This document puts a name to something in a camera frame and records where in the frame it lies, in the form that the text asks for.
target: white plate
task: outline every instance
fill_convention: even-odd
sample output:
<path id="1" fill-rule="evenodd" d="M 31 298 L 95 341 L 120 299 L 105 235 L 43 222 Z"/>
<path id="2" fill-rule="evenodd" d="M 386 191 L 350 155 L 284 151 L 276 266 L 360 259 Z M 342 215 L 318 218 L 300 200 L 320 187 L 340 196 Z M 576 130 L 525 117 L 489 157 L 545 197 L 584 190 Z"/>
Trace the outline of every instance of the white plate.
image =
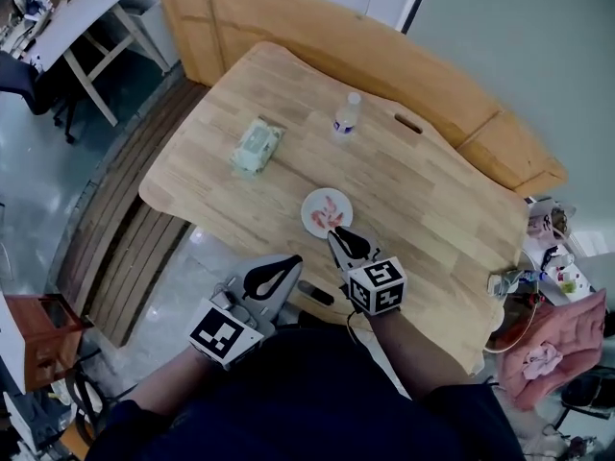
<path id="1" fill-rule="evenodd" d="M 316 210 L 321 212 L 319 220 L 325 225 L 324 229 L 312 220 L 312 212 Z M 334 221 L 340 214 L 342 217 L 338 225 L 350 227 L 353 223 L 353 206 L 344 193 L 333 188 L 320 188 L 312 191 L 301 205 L 301 221 L 304 227 L 310 234 L 321 239 L 327 239 L 327 233 L 333 229 L 328 222 Z"/>

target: wooden bench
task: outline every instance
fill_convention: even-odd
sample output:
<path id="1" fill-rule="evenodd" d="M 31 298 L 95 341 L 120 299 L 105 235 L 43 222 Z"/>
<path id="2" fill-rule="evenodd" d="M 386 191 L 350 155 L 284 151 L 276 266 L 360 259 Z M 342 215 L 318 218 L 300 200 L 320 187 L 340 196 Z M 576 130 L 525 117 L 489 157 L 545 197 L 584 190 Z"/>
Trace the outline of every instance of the wooden bench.
<path id="1" fill-rule="evenodd" d="M 57 286 L 66 300 L 116 346 L 126 343 L 187 228 L 184 220 L 145 205 L 138 186 L 207 90 L 181 78 L 151 108 L 111 163 L 61 264 Z"/>

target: pink cloth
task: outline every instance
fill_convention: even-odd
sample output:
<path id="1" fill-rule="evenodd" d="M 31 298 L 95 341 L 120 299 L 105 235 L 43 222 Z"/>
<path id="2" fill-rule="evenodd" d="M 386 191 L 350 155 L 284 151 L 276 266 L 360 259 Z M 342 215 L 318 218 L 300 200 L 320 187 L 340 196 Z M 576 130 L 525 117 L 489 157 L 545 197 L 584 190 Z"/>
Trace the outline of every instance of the pink cloth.
<path id="1" fill-rule="evenodd" d="M 551 343 L 545 342 L 536 347 L 526 357 L 523 364 L 525 379 L 536 379 L 551 373 L 564 356 Z"/>
<path id="2" fill-rule="evenodd" d="M 605 312 L 605 289 L 576 303 L 541 305 L 519 343 L 497 357 L 498 380 L 517 408 L 531 409 L 551 391 L 599 362 Z M 545 342 L 556 347 L 564 358 L 546 376 L 526 379 L 523 369 L 528 353 Z"/>

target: bottle cap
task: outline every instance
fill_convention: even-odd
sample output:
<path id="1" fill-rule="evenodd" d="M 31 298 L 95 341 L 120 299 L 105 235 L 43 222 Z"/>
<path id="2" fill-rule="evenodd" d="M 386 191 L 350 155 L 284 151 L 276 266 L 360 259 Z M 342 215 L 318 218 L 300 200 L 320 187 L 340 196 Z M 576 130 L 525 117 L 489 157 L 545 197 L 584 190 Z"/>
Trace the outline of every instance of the bottle cap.
<path id="1" fill-rule="evenodd" d="M 361 96 L 358 95 L 356 92 L 351 92 L 350 94 L 348 94 L 348 102 L 350 104 L 358 104 L 361 102 Z"/>

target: black and white marker cube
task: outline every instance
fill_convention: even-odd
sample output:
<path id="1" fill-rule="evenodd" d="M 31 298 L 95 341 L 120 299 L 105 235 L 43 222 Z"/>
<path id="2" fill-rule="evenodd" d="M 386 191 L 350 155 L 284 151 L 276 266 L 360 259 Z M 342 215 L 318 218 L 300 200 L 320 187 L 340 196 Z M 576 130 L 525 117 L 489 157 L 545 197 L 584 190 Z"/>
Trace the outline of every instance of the black and white marker cube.
<path id="1" fill-rule="evenodd" d="M 224 367 L 255 347 L 263 338 L 258 331 L 207 299 L 201 302 L 194 316 L 188 329 L 188 341 Z"/>
<path id="2" fill-rule="evenodd" d="M 350 270 L 348 283 L 348 297 L 371 316 L 398 307 L 407 291 L 407 276 L 397 257 Z"/>

